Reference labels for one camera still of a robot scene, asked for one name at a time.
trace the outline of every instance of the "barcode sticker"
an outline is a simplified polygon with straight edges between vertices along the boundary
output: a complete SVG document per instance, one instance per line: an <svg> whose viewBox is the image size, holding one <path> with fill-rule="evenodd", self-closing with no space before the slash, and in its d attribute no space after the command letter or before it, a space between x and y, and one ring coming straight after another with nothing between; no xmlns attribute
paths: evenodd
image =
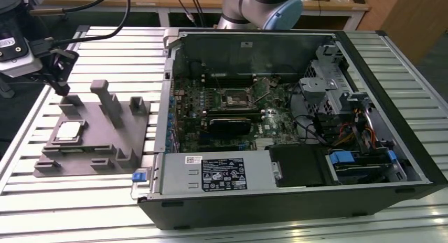
<svg viewBox="0 0 448 243"><path fill-rule="evenodd" d="M185 164L195 164L195 163L201 163L201 161L202 161L201 155L185 156Z"/></svg>

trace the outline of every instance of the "blue latch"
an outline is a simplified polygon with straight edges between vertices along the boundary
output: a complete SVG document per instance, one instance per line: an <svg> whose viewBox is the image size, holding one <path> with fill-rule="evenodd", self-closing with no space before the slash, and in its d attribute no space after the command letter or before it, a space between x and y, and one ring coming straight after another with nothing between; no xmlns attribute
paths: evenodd
<svg viewBox="0 0 448 243"><path fill-rule="evenodd" d="M329 155L330 163L354 163L350 151L335 151Z"/></svg>
<svg viewBox="0 0 448 243"><path fill-rule="evenodd" d="M131 182L142 183L146 181L146 173L145 172L133 172L131 174Z"/></svg>
<svg viewBox="0 0 448 243"><path fill-rule="evenodd" d="M391 150L389 150L386 152L386 155L389 156L391 162L395 161L397 155L394 154L394 152Z"/></svg>

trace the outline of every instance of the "yellow wire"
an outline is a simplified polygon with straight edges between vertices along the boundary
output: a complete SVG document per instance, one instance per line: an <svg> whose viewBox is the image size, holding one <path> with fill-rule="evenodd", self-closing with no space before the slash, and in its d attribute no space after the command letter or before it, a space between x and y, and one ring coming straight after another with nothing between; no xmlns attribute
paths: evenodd
<svg viewBox="0 0 448 243"><path fill-rule="evenodd" d="M353 137L353 133L349 134L343 139L341 139L333 146L337 146L338 144L342 144Z"/></svg>

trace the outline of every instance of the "motherboard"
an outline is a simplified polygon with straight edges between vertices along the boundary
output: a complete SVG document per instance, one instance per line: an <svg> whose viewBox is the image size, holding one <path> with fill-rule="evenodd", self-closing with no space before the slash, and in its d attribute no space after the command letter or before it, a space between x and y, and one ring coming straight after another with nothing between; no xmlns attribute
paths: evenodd
<svg viewBox="0 0 448 243"><path fill-rule="evenodd" d="M209 80L174 81L179 152L263 150L298 143L286 105L293 83L253 77L247 87L222 87L227 84L221 86L217 77Z"/></svg>

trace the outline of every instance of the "circuit board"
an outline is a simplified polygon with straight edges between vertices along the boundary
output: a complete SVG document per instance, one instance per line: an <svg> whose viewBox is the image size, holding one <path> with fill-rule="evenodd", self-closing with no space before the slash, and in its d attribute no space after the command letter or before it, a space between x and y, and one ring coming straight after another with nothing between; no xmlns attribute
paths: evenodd
<svg viewBox="0 0 448 243"><path fill-rule="evenodd" d="M259 139L271 144L298 143L298 134L285 102L290 84L278 84L274 78L259 78L246 88L206 88L197 80L178 79L174 82L179 152L210 152L263 150L257 147ZM206 111L243 109L257 111L261 120L250 122L249 131L230 138L217 138L205 130Z"/></svg>

